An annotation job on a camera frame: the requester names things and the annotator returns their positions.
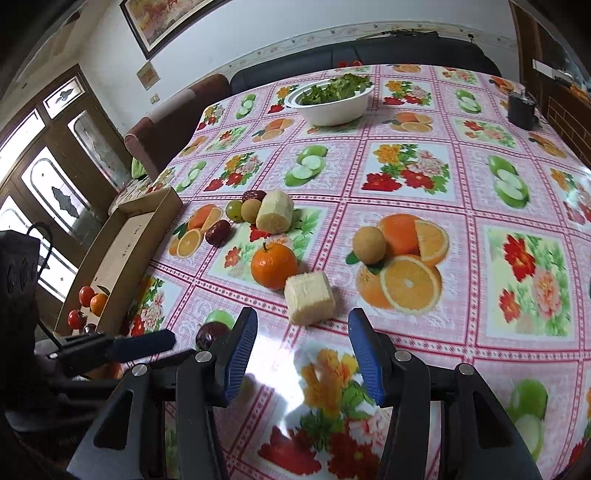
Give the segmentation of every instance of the black cable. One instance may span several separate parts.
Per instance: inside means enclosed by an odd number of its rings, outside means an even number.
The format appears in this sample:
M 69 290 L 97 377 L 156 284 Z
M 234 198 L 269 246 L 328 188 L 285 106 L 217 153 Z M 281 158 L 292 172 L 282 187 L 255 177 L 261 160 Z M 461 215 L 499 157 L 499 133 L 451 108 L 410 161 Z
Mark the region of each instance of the black cable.
M 39 277 L 41 277 L 41 272 L 47 266 L 47 262 L 49 261 L 49 257 L 51 256 L 51 251 L 53 250 L 53 233 L 51 233 L 51 228 L 46 223 L 44 223 L 44 222 L 35 222 L 34 224 L 32 224 L 28 228 L 27 235 L 29 235 L 31 233 L 31 231 L 33 231 L 34 228 L 37 229 L 37 230 L 39 230 L 40 228 L 43 228 L 47 232 L 47 236 L 49 237 L 49 249 L 47 251 L 47 256 L 45 257 L 45 260 L 41 264 L 41 268 L 39 269 L 39 272 L 37 272 L 37 278 L 39 278 Z M 41 321 L 41 318 L 40 317 L 37 317 L 37 324 L 39 325 L 39 328 L 41 330 L 43 330 L 43 333 L 45 333 L 45 335 L 47 335 L 47 337 L 49 338 L 49 340 L 51 340 L 56 345 L 56 347 L 59 350 L 61 350 L 61 343 L 55 337 L 55 335 L 53 335 L 53 333 L 50 332 L 49 328 L 47 328 L 45 326 L 45 324 Z

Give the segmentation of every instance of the green vegetables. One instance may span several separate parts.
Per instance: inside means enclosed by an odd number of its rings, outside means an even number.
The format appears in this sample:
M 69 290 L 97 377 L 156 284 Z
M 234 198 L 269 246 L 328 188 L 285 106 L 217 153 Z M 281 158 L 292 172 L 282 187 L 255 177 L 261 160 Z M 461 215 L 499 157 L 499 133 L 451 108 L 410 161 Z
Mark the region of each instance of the green vegetables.
M 369 76 L 358 76 L 345 73 L 341 77 L 330 79 L 328 85 L 321 87 L 312 85 L 310 90 L 300 96 L 300 105 L 321 105 L 323 103 L 336 102 L 345 98 L 351 98 L 355 92 L 363 93 L 373 85 Z

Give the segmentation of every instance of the framed painting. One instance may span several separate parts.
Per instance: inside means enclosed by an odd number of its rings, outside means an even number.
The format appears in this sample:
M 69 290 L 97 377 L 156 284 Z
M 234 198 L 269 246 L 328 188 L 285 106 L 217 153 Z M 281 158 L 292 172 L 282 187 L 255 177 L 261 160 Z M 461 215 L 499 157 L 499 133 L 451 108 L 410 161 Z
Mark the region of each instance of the framed painting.
M 123 0 L 119 6 L 146 59 L 227 0 Z

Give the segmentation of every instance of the tomato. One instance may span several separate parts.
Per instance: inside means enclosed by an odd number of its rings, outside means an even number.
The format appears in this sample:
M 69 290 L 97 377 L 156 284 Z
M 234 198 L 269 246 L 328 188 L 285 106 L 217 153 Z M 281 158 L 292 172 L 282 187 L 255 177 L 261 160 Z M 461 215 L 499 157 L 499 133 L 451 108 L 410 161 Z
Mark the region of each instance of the tomato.
M 82 287 L 80 289 L 80 293 L 78 294 L 78 300 L 80 300 L 80 305 L 83 307 L 90 307 L 90 301 L 92 297 L 96 295 L 95 291 L 92 290 L 91 287 Z
M 80 310 L 72 310 L 68 315 L 68 325 L 72 330 L 82 330 L 86 324 L 86 315 Z

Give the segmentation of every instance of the brown sofa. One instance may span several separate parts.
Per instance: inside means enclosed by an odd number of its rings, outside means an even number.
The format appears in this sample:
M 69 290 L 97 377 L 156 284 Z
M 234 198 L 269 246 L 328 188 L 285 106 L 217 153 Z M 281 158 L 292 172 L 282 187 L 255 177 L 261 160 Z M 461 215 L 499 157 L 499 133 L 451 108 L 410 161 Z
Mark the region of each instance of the brown sofa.
M 181 90 L 143 117 L 125 136 L 129 153 L 155 180 L 191 140 L 206 107 L 231 95 L 224 75 L 212 75 Z

